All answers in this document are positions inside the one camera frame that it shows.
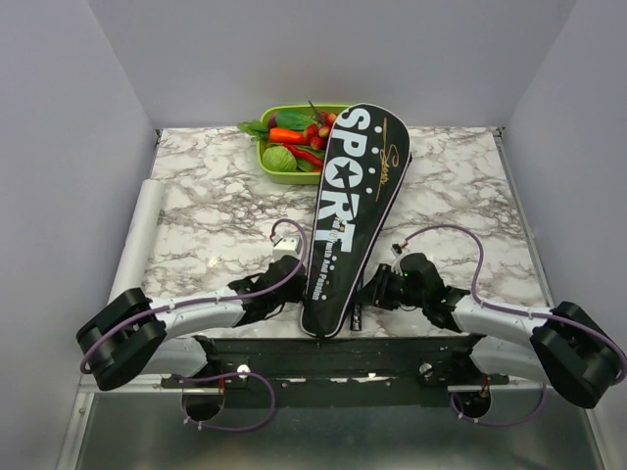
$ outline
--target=black metal bracket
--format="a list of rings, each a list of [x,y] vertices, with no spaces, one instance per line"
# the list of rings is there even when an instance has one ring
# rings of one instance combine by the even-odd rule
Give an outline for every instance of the black metal bracket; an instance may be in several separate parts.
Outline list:
[[[213,364],[198,376],[236,371],[246,364],[268,379],[278,406],[349,407],[418,404],[448,406],[447,387],[476,385],[483,380],[469,355],[481,337],[376,338],[358,340],[209,340]],[[424,364],[429,364],[425,371]],[[495,377],[493,383],[506,383]],[[164,388],[207,385],[162,381]],[[225,384],[226,407],[267,406],[265,387],[253,379]],[[196,406],[202,396],[194,395]],[[209,408],[216,396],[205,396]],[[207,414],[202,406],[196,411]]]

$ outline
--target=green tray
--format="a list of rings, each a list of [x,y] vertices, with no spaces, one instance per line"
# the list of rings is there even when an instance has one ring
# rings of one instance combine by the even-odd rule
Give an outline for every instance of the green tray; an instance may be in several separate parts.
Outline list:
[[[349,108],[351,105],[315,105],[315,107],[320,111],[325,111],[327,113],[334,113],[339,115],[344,110]],[[292,106],[277,106],[276,108],[270,108],[267,110],[261,118],[261,122],[267,124],[270,121],[270,117],[279,110],[293,110],[298,111],[304,115],[310,116],[313,111],[310,105],[292,105]],[[281,173],[279,171],[272,171],[271,169],[267,169],[264,164],[262,164],[262,155],[267,148],[267,142],[265,140],[260,140],[257,142],[257,160],[259,161],[259,166],[263,171],[267,173],[267,176],[279,184],[318,184],[320,182],[320,173],[304,173],[301,171],[294,171],[291,173]]]

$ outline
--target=white wall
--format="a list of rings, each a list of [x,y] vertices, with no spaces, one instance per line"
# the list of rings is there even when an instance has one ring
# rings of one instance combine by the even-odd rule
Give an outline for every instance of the white wall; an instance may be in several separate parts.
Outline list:
[[[506,129],[506,153],[557,301],[627,348],[627,2],[579,0]],[[598,406],[627,468],[627,385]]]
[[[377,103],[412,124],[503,125],[574,0],[89,0],[159,126],[279,103]]]
[[[155,133],[83,0],[0,15],[0,456],[54,468]]]

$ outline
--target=marble surface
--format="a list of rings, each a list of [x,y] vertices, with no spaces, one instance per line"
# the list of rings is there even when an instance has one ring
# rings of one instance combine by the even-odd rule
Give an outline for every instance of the marble surface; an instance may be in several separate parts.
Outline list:
[[[413,163],[376,243],[365,279],[379,262],[392,263],[390,247],[412,231],[449,222],[468,227],[483,240],[486,263],[481,293],[525,306],[544,304],[515,203],[491,132],[485,128],[411,128]],[[144,291],[154,297],[210,292],[247,274],[265,271],[271,259],[267,238],[283,216],[311,233],[316,188],[270,182],[259,168],[256,147],[234,127],[166,129],[152,177],[167,184],[154,255]],[[289,233],[285,226],[283,233]],[[477,249],[467,236],[429,232],[410,248],[433,260],[445,282],[469,286]],[[211,330],[212,337],[295,338],[299,305],[275,318],[235,329]],[[363,331],[339,336],[453,335],[432,326],[419,309],[363,312]]]

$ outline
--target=white cardboard tube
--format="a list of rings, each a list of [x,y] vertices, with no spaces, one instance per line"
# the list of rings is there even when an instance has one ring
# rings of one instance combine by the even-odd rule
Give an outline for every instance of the white cardboard tube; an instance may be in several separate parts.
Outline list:
[[[166,186],[159,181],[146,179],[141,184],[109,302],[126,289],[141,286],[146,262],[153,251],[159,211],[165,194]]]

